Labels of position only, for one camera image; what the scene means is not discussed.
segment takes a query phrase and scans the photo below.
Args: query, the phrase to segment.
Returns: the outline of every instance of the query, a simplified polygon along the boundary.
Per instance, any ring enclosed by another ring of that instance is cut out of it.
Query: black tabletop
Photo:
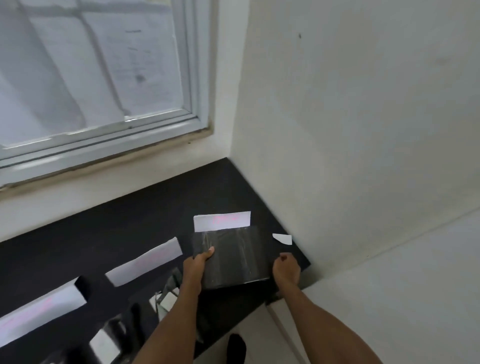
[[[105,321],[127,310],[136,293],[163,285],[168,273],[181,266],[191,254],[182,236],[193,233],[194,215],[239,211],[252,212],[251,224],[263,232],[270,263],[289,251],[302,269],[310,265],[295,244],[272,238],[271,233],[285,230],[227,158],[0,243],[0,317],[75,277],[87,283],[87,304],[0,348],[0,362],[35,364],[55,350],[89,340]],[[120,287],[105,277],[174,236],[183,256]],[[275,292],[272,280],[202,292],[198,311],[210,331],[195,354]]]

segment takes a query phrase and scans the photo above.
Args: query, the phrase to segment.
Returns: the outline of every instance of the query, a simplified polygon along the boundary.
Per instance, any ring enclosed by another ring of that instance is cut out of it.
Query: hand
[[[273,277],[280,290],[285,285],[298,285],[300,266],[292,253],[280,253],[280,256],[273,263]]]
[[[191,288],[197,296],[200,294],[205,261],[213,255],[214,251],[215,248],[211,246],[207,252],[198,254],[195,259],[189,257],[183,261],[182,287]]]

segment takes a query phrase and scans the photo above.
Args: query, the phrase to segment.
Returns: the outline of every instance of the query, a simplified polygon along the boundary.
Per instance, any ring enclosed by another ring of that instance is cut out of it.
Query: person's right arm
[[[290,253],[281,253],[273,275],[285,298],[312,364],[381,364],[372,349],[340,320],[315,305],[298,288],[300,267]]]

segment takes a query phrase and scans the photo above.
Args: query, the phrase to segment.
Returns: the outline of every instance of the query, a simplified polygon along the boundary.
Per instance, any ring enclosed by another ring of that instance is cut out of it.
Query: black package
[[[211,246],[215,247],[215,253],[205,263],[203,289],[270,278],[268,260],[256,226],[193,234],[193,256],[206,252]]]

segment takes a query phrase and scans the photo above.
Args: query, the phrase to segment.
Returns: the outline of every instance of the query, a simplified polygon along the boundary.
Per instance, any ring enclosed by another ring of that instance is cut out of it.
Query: white window frame
[[[180,68],[189,71],[180,73],[183,108],[0,148],[0,188],[208,128],[211,2],[172,0],[172,9],[184,14],[175,19],[177,42],[186,42],[178,47],[179,62],[188,60]]]

